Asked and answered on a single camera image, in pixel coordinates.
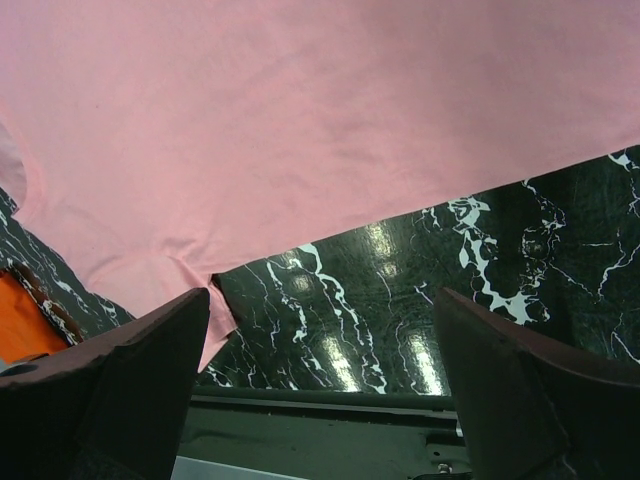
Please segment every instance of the folded sleeve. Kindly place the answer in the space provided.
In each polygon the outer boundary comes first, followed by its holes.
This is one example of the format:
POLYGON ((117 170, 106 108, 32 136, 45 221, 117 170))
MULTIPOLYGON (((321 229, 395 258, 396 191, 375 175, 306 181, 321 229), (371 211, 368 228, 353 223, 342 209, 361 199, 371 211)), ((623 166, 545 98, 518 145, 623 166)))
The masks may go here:
POLYGON ((210 276, 165 255, 125 258, 105 266, 89 279, 88 288, 141 317, 192 288, 206 287, 211 299, 209 327, 198 371, 222 348, 236 327, 222 293, 210 276))

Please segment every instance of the pink shirt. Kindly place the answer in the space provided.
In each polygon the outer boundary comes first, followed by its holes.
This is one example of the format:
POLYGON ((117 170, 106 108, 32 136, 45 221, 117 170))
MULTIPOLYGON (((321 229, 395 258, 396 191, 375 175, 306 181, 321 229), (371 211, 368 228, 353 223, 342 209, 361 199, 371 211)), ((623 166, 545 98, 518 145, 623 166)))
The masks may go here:
POLYGON ((0 0, 0 182, 142 315, 209 274, 640 140, 635 0, 0 0))

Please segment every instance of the orange fabric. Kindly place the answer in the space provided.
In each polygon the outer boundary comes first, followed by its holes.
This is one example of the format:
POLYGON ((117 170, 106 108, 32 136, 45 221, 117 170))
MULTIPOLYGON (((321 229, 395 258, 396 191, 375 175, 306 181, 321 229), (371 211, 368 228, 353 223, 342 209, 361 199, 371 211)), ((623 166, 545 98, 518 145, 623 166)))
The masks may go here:
POLYGON ((0 358, 12 363, 66 348, 22 285, 8 273, 0 273, 0 358))

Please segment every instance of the marble surface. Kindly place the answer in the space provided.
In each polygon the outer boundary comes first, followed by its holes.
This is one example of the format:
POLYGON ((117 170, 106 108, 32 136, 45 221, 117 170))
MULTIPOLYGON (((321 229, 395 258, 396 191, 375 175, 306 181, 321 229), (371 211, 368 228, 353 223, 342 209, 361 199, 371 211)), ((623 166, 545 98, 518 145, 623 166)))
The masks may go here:
POLYGON ((240 328, 199 382, 447 395, 432 330, 444 286, 640 363, 639 182, 629 148, 218 275, 240 328))

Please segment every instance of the pink fabric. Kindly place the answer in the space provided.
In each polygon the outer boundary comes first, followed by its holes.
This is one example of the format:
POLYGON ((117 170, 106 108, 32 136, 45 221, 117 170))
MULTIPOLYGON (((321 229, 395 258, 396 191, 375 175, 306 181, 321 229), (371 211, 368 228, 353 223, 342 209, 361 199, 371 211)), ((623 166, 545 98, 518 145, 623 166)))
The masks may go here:
POLYGON ((210 273, 639 143, 639 31, 635 0, 0 0, 0 179, 134 314, 209 286, 204 364, 210 273))

